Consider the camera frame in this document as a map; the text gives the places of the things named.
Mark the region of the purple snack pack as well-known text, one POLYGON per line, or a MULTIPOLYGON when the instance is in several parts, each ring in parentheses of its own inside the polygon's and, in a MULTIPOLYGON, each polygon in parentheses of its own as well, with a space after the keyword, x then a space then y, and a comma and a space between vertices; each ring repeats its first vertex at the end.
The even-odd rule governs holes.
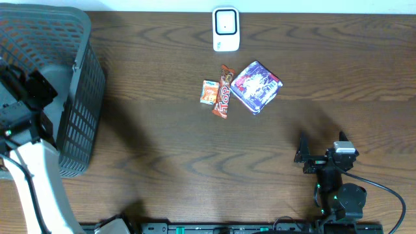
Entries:
POLYGON ((276 97, 282 86, 282 81, 256 60, 232 81, 231 92, 256 115, 276 97))

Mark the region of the orange Top chocolate bar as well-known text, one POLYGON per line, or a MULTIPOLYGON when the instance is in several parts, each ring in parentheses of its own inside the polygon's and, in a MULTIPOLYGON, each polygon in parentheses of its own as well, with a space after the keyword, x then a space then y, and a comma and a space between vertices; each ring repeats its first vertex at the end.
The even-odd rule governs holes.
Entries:
POLYGON ((216 102, 212 113, 220 116, 224 119, 228 117, 228 107, 230 99, 230 86, 234 78, 235 70, 228 68, 226 65, 222 65, 222 73, 219 83, 219 89, 217 92, 216 102))

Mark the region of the small orange snack packet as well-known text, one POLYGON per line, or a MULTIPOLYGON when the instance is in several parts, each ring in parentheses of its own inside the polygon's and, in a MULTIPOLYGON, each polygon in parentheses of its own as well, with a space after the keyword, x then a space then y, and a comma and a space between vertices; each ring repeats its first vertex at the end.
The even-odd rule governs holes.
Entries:
POLYGON ((219 89, 219 83, 214 81, 203 81, 200 103, 214 105, 219 89))

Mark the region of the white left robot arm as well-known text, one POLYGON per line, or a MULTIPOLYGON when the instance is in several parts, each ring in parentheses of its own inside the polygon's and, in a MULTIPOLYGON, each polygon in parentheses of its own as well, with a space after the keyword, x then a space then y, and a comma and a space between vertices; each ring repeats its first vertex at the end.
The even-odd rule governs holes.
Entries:
POLYGON ((28 233, 84 233, 59 174, 55 141, 69 73, 26 73, 1 61, 1 158, 18 190, 28 233))

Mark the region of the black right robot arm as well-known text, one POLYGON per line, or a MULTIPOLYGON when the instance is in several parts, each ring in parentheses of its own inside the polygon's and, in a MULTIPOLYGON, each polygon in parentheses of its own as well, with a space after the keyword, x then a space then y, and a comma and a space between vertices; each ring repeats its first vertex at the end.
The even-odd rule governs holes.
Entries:
POLYGON ((363 218, 367 191, 356 184, 343 183, 342 175, 353 168, 358 156, 358 150, 343 132, 324 155, 312 155, 307 137, 301 134, 294 162, 304 165, 303 173, 317 176, 315 204, 322 213, 312 224, 317 233, 335 233, 342 225, 357 233, 356 223, 363 218))

